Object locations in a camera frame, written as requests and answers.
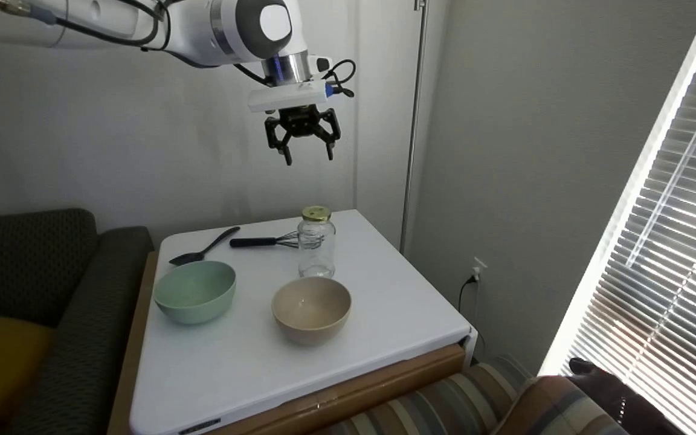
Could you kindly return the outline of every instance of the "clear glass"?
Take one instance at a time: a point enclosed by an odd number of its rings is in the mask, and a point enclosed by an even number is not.
[[[333,233],[332,219],[302,219],[298,227],[299,274],[333,274]]]

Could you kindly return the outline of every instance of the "electrical outlet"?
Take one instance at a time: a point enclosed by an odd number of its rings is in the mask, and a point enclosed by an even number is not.
[[[489,262],[481,260],[480,256],[475,256],[475,262],[472,262],[472,274],[475,281],[481,281],[481,274],[487,273]]]

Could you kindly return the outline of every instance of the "beige bowl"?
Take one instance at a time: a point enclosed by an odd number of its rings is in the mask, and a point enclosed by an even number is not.
[[[289,339],[321,343],[349,319],[351,291],[332,278],[302,278],[283,285],[273,297],[273,317]]]

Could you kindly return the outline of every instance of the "white wall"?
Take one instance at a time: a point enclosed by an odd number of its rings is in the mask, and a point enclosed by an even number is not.
[[[48,50],[0,46],[0,212],[86,206],[100,227],[147,224],[158,237],[293,215],[306,202],[361,207],[391,238],[401,231],[401,198],[412,114],[384,116],[379,75],[403,90],[412,3],[302,0],[312,53],[361,62],[359,99],[338,99],[344,140],[328,162],[316,140],[293,143],[295,163],[269,150],[263,116],[250,114],[254,90],[232,68],[193,70],[162,53]]]
[[[414,262],[534,369],[696,28],[696,0],[452,0]]]

